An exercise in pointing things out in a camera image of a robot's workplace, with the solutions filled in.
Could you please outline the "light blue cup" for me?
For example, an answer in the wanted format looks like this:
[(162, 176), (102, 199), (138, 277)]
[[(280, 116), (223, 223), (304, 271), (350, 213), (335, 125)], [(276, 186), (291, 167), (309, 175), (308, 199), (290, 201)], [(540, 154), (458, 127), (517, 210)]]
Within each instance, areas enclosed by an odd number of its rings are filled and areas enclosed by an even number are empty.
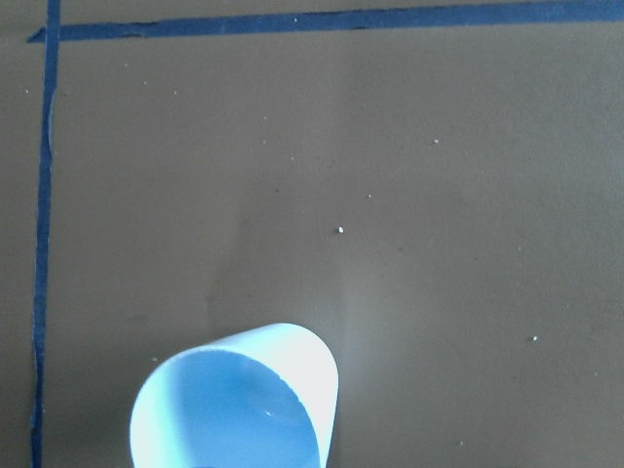
[(236, 333), (164, 361), (137, 393), (136, 467), (324, 467), (338, 393), (328, 345), (295, 324)]

